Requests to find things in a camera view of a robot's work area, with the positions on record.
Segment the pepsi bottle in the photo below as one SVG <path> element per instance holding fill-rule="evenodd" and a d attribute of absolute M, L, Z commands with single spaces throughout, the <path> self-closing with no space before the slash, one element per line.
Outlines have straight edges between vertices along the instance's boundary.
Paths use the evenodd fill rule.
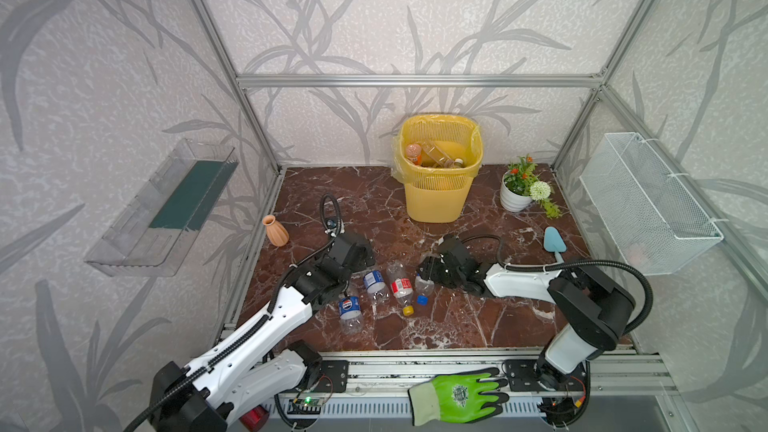
<path fill-rule="evenodd" d="M 430 296 L 433 294 L 435 284 L 432 280 L 423 278 L 421 275 L 416 275 L 414 282 L 414 290 L 417 296 L 417 303 L 421 306 L 427 306 L 430 301 Z"/>
<path fill-rule="evenodd" d="M 363 314 L 359 297 L 345 296 L 338 302 L 340 327 L 345 335 L 355 335 L 362 331 Z"/>
<path fill-rule="evenodd" d="M 379 270 L 371 270 L 363 277 L 366 293 L 375 305 L 385 305 L 390 297 L 388 286 Z"/>

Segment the clear bottle red label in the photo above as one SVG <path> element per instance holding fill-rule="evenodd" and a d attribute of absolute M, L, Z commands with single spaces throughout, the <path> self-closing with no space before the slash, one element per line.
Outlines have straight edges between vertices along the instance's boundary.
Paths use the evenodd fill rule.
<path fill-rule="evenodd" d="M 386 269 L 386 275 L 398 304 L 403 309 L 413 308 L 414 291 L 405 266 L 401 262 L 392 262 Z"/>

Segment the yellow red label bottle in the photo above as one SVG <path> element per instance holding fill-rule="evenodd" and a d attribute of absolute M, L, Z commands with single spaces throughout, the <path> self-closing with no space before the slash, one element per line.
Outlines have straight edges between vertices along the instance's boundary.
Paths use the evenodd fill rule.
<path fill-rule="evenodd" d="M 436 143 L 426 141 L 421 144 L 421 147 L 422 152 L 435 163 L 435 167 L 451 168 L 453 166 L 454 160 Z"/>

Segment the orange cap white bottle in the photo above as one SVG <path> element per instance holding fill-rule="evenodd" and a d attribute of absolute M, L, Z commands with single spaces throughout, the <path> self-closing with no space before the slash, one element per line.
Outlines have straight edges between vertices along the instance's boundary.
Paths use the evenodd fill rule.
<path fill-rule="evenodd" d="M 423 162 L 423 149 L 418 143 L 408 144 L 404 149 L 405 158 L 416 166 Z"/>

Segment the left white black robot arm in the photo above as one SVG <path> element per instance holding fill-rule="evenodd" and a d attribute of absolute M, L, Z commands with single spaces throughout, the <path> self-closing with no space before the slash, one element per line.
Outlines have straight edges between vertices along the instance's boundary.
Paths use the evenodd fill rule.
<path fill-rule="evenodd" d="M 149 406 L 127 430 L 148 423 L 156 431 L 224 431 L 268 399 L 304 382 L 319 354 L 303 343 L 276 358 L 268 353 L 294 329 L 335 302 L 351 276 L 375 263 L 370 241 L 341 232 L 292 265 L 269 302 L 203 355 L 155 374 Z"/>

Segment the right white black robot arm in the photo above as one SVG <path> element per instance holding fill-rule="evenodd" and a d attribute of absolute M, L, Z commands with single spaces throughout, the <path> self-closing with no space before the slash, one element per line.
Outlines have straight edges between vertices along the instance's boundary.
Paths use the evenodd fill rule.
<path fill-rule="evenodd" d="M 418 266 L 434 284 L 485 298 L 523 298 L 554 304 L 567 325 L 540 353 L 533 374 L 546 390 L 556 390 L 578 368 L 639 327 L 650 315 L 653 290 L 636 268 L 614 260 L 579 259 L 541 265 L 476 260 L 468 243 L 501 237 L 481 234 L 443 237 L 437 253 Z"/>

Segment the yellow ribbed waste bin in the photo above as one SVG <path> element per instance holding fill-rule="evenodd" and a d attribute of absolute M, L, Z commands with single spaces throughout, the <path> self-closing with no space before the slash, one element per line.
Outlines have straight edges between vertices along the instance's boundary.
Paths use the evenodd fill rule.
<path fill-rule="evenodd" d="M 459 218 L 473 184 L 459 190 L 431 191 L 404 185 L 409 217 L 423 223 L 450 223 Z"/>

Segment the yellow plastic bin liner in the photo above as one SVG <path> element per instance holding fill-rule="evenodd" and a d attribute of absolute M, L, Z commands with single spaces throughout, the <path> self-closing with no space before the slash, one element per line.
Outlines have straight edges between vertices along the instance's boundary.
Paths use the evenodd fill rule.
<path fill-rule="evenodd" d="M 461 158 L 464 169 L 435 167 L 423 153 L 423 162 L 416 166 L 405 158 L 408 144 L 431 141 L 452 159 Z M 459 190 L 469 186 L 477 176 L 483 160 L 483 142 L 479 125 L 461 115 L 427 114 L 407 119 L 394 145 L 393 177 L 404 185 L 431 191 Z"/>

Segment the small peach ribbed vase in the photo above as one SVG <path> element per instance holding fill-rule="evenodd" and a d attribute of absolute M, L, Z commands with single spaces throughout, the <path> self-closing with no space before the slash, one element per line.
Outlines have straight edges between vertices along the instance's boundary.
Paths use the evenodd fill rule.
<path fill-rule="evenodd" d="M 262 224 L 265 227 L 267 239 L 273 246 L 283 247 L 289 242 L 290 234 L 274 215 L 264 216 Z"/>

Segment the white pot with flowers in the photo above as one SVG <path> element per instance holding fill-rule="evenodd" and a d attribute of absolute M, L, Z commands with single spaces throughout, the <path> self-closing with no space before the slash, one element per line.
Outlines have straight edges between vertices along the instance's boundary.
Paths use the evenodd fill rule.
<path fill-rule="evenodd" d="M 500 200 L 510 212 L 521 212 L 536 203 L 550 219 L 562 216 L 561 208 L 553 201 L 552 186 L 535 173 L 537 163 L 530 155 L 520 156 L 511 163 L 502 177 Z"/>

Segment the green and black work glove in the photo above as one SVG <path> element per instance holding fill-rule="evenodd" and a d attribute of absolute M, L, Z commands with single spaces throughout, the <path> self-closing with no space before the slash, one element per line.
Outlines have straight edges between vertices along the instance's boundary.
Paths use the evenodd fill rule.
<path fill-rule="evenodd" d="M 476 423 L 500 415 L 508 380 L 496 367 L 437 375 L 408 390 L 413 425 Z"/>

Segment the green circuit board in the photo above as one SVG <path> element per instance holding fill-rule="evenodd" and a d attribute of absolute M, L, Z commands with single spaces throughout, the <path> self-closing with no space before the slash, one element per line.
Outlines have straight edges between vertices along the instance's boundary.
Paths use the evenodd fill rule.
<path fill-rule="evenodd" d="M 288 416 L 320 415 L 326 403 L 327 396 L 300 396 L 285 402 Z"/>

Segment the clear acrylic wall shelf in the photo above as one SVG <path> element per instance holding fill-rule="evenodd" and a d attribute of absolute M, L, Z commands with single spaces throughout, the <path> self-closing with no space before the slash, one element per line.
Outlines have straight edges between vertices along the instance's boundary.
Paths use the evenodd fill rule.
<path fill-rule="evenodd" d="M 236 148 L 180 140 L 85 256 L 109 277 L 172 277 L 239 165 Z"/>

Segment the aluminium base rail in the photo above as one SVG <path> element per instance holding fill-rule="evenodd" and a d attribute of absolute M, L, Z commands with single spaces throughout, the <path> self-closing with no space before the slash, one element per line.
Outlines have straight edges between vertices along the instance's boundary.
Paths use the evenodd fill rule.
<path fill-rule="evenodd" d="M 346 389 L 341 391 L 335 386 L 335 397 L 400 397 L 410 386 L 435 375 L 500 368 L 508 360 L 534 361 L 539 352 L 533 347 L 325 352 L 321 360 L 348 363 L 341 380 Z M 244 398 L 261 387 L 267 392 L 280 392 L 297 384 L 303 374 L 302 357 L 289 351 L 268 363 L 261 357 L 248 359 L 243 366 L 225 360 L 195 380 L 194 386 L 208 390 L 209 400 Z M 679 393 L 660 356 L 629 349 L 608 352 L 592 361 L 590 381 L 592 393 L 597 396 Z"/>

